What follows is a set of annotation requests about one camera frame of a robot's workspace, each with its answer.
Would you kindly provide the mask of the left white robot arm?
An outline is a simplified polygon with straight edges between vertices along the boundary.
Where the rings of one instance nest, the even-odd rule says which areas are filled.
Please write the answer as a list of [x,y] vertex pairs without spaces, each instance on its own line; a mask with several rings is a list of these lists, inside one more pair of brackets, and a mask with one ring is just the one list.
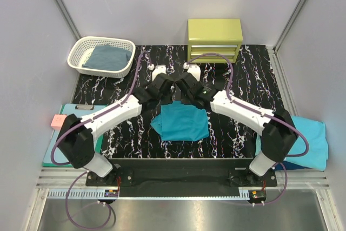
[[150,83],[131,89],[121,100],[84,117],[67,116],[60,130],[56,147],[75,169],[84,168],[97,175],[106,186],[117,178],[117,169],[103,155],[95,152],[94,142],[114,126],[157,107],[170,95],[174,80],[159,73]]

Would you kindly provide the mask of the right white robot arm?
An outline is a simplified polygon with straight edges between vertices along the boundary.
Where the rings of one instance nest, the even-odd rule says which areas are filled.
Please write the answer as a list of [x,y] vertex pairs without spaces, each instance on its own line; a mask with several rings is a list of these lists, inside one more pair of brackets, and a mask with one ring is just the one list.
[[176,81],[182,95],[199,109],[227,116],[241,123],[261,137],[260,152],[255,155],[245,172],[248,184],[257,186],[276,163],[281,163],[298,139],[298,133],[288,111],[277,112],[252,105],[233,97],[227,90],[204,86],[184,72]]

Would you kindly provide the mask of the teal t shirt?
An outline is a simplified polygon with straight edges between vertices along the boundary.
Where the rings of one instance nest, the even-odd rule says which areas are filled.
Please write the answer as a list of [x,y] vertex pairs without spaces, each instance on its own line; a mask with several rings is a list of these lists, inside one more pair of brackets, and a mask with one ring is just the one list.
[[162,105],[151,126],[162,141],[199,141],[209,136],[208,117],[204,109],[175,101]]

